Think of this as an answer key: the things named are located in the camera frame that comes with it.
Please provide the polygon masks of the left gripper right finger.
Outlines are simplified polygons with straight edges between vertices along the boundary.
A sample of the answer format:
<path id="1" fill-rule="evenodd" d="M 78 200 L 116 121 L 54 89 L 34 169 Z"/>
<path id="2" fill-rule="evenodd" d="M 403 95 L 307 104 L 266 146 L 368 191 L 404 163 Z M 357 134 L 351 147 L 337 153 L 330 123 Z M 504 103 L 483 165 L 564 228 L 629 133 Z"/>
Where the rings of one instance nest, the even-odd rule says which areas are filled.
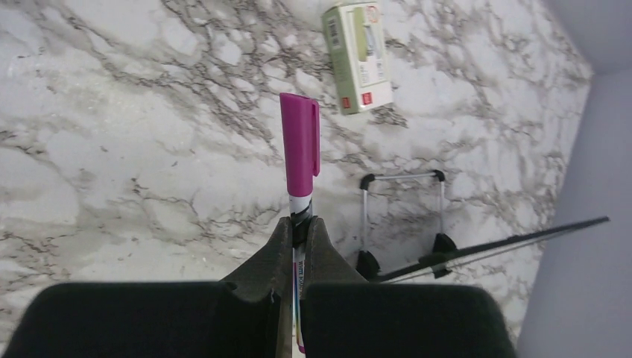
<path id="1" fill-rule="evenodd" d="M 307 357 L 516 357 L 485 290 L 367 282 L 315 216 L 306 239 L 301 333 Z"/>

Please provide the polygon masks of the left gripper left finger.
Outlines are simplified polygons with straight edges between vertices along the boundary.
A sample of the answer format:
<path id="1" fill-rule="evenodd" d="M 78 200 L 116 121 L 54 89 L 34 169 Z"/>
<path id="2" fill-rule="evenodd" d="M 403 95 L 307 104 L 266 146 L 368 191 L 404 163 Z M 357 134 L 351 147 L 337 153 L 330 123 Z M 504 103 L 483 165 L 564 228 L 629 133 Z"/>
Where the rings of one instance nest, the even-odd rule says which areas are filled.
<path id="1" fill-rule="evenodd" d="M 281 357 L 291 222 L 218 281 L 61 283 L 33 299 L 6 357 Z"/>

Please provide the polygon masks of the black-framed whiteboard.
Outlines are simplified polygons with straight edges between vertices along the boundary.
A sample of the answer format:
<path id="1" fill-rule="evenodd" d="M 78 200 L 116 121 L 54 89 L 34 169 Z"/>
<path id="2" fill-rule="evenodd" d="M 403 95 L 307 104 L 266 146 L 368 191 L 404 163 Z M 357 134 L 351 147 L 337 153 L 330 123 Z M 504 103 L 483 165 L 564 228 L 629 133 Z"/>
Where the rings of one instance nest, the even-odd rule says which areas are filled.
<path id="1" fill-rule="evenodd" d="M 370 278 L 369 281 L 375 283 L 395 283 L 429 275 L 438 279 L 445 277 L 454 270 L 471 263 L 517 250 L 538 242 L 548 241 L 568 233 L 583 230 L 598 224 L 607 223 L 609 221 L 609 217 L 602 216 L 595 219 L 551 227 L 549 229 L 533 233 L 514 235 L 506 239 L 486 242 L 445 253 L 430 254 L 421 257 L 415 264 L 388 272 L 386 274 L 378 274 L 374 278 Z"/>

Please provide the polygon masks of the magenta capped whiteboard marker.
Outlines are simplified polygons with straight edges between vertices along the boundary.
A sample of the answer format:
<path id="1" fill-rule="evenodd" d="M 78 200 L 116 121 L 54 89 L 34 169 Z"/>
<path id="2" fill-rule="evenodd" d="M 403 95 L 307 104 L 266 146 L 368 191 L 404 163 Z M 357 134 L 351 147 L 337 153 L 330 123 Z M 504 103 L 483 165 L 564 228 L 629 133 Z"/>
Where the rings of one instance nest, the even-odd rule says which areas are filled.
<path id="1" fill-rule="evenodd" d="M 313 218 L 314 178 L 320 173 L 320 110 L 313 98 L 282 92 L 279 99 L 292 224 L 294 323 L 297 348 L 304 354 L 300 296 L 306 269 L 306 239 Z"/>

